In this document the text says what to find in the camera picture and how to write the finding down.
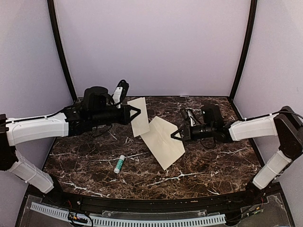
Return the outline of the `lined paper letter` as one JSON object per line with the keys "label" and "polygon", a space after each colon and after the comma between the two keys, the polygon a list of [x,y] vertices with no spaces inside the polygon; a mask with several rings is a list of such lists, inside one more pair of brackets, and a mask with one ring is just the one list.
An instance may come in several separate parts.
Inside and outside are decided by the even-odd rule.
{"label": "lined paper letter", "polygon": [[146,101],[140,97],[127,102],[130,106],[141,110],[141,113],[131,121],[134,137],[138,137],[150,131]]}

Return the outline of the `cream paper envelope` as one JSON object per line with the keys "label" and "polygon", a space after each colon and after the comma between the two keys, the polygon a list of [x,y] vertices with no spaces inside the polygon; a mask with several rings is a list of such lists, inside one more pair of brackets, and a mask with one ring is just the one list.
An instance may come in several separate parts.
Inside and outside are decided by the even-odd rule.
{"label": "cream paper envelope", "polygon": [[141,138],[156,158],[163,170],[168,169],[184,153],[182,141],[171,138],[178,127],[158,116],[149,123],[150,131]]}

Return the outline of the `green white glue stick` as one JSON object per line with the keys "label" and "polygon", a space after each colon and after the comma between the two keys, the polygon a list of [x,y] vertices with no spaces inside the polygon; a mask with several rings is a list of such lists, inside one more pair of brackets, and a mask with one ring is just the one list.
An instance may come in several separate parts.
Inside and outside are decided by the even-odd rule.
{"label": "green white glue stick", "polygon": [[125,160],[125,156],[124,155],[121,155],[117,161],[117,164],[114,168],[114,173],[118,174],[120,173],[121,169],[122,169],[122,166],[123,166],[123,163],[124,163],[124,160]]}

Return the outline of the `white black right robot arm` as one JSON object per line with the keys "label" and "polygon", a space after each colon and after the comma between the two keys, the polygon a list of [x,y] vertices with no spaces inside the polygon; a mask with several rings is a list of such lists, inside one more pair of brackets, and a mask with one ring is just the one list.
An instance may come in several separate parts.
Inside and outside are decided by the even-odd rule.
{"label": "white black right robot arm", "polygon": [[242,202],[252,205],[278,175],[282,174],[303,154],[302,117],[289,106],[281,110],[232,123],[225,123],[216,105],[206,105],[201,109],[200,122],[191,109],[182,109],[185,124],[171,134],[179,141],[192,141],[213,138],[215,142],[232,143],[245,139],[275,136],[279,139],[278,151],[247,184],[242,194]]}

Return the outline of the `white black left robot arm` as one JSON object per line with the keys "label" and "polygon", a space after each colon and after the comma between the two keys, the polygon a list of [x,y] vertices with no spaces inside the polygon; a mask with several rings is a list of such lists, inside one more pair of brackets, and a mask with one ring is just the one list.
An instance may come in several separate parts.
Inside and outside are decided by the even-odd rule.
{"label": "white black left robot arm", "polygon": [[90,87],[79,103],[50,115],[30,118],[0,116],[0,169],[11,172],[44,194],[56,206],[63,206],[67,196],[54,176],[30,163],[16,145],[52,137],[78,136],[103,125],[128,125],[141,110],[123,104],[128,84],[122,81],[110,95],[105,87]]}

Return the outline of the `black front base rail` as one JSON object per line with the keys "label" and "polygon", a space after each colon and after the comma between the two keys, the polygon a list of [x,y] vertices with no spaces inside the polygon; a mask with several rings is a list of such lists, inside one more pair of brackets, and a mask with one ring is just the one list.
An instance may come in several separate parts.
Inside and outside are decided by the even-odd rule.
{"label": "black front base rail", "polygon": [[265,195],[255,198],[247,203],[244,197],[245,191],[224,195],[199,197],[191,199],[174,200],[131,200],[109,199],[95,196],[86,196],[65,192],[64,208],[81,211],[87,214],[101,214],[104,211],[122,212],[183,212],[194,210],[206,210],[208,213],[236,213],[243,212],[248,207],[261,205],[265,210],[275,212],[287,211],[288,205],[280,183],[271,184],[265,191]]}

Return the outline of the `black enclosure frame post left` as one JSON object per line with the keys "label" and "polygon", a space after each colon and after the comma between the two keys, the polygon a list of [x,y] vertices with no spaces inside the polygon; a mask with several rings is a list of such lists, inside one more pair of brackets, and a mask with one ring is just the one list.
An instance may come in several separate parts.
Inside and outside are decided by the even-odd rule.
{"label": "black enclosure frame post left", "polygon": [[59,31],[59,24],[58,24],[56,10],[55,10],[55,1],[47,0],[47,6],[48,6],[51,27],[52,27],[52,31],[53,31],[53,37],[54,37],[58,57],[60,60],[61,68],[63,71],[64,79],[65,79],[66,85],[68,87],[68,91],[72,98],[72,101],[75,102],[77,100],[77,95],[76,95],[74,84],[71,79],[67,60],[65,57],[65,52],[63,49],[63,45],[62,45],[62,40],[61,40],[61,36],[60,36],[60,31]]}

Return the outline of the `black enclosure frame post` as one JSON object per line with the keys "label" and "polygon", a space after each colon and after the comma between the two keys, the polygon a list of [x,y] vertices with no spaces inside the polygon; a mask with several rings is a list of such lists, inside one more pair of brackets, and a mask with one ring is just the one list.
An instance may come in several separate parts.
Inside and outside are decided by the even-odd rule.
{"label": "black enclosure frame post", "polygon": [[249,47],[250,47],[250,41],[251,41],[251,36],[252,36],[252,32],[253,32],[254,22],[255,22],[257,4],[258,4],[257,0],[250,1],[250,10],[249,10],[248,22],[247,22],[244,41],[243,41],[241,56],[239,59],[239,64],[238,64],[237,71],[235,74],[232,89],[231,89],[231,92],[229,95],[229,98],[231,100],[235,99],[235,96],[236,96],[236,93],[237,93],[237,90],[239,88],[239,84],[241,81],[242,73],[244,70],[246,58],[247,58]]}
{"label": "black enclosure frame post", "polygon": [[59,24],[58,24],[56,10],[55,10],[55,1],[47,0],[47,6],[48,6],[51,27],[52,27],[52,31],[53,31],[53,37],[54,37],[58,57],[60,60],[61,68],[63,71],[64,79],[65,79],[66,85],[68,87],[68,91],[72,98],[72,101],[75,102],[77,100],[77,95],[76,95],[74,84],[71,79],[67,60],[65,57],[65,52],[63,49],[63,45],[62,45],[62,40],[61,40],[61,36],[60,36],[60,31],[59,31]]}

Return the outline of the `black enclosure frame post right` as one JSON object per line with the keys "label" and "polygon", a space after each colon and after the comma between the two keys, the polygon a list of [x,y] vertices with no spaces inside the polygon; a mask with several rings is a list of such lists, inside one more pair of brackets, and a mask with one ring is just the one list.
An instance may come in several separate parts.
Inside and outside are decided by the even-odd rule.
{"label": "black enclosure frame post right", "polygon": [[250,47],[250,41],[251,41],[251,36],[252,36],[252,32],[253,32],[254,22],[255,22],[257,4],[258,4],[257,0],[250,1],[250,10],[249,10],[248,22],[247,22],[244,41],[243,41],[241,56],[239,59],[239,64],[238,64],[237,71],[235,74],[232,89],[231,89],[231,92],[229,95],[229,98],[231,100],[235,99],[235,96],[236,96],[236,93],[237,93],[237,90],[239,88],[239,84],[241,81],[242,73],[244,70],[246,58],[247,58],[249,47]]}

